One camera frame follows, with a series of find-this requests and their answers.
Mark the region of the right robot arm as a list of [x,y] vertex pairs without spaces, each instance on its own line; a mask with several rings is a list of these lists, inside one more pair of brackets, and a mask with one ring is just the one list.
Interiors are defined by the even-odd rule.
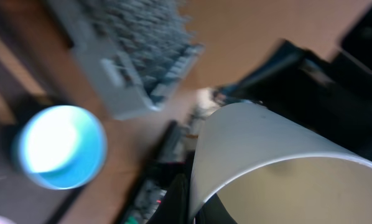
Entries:
[[217,88],[213,99],[263,105],[372,161],[372,6],[331,61],[283,40],[259,68]]

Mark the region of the white cup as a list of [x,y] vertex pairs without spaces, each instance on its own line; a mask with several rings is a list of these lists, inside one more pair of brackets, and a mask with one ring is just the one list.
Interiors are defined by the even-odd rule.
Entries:
[[218,197],[236,223],[372,223],[372,162],[262,106],[234,103],[199,134],[189,217]]

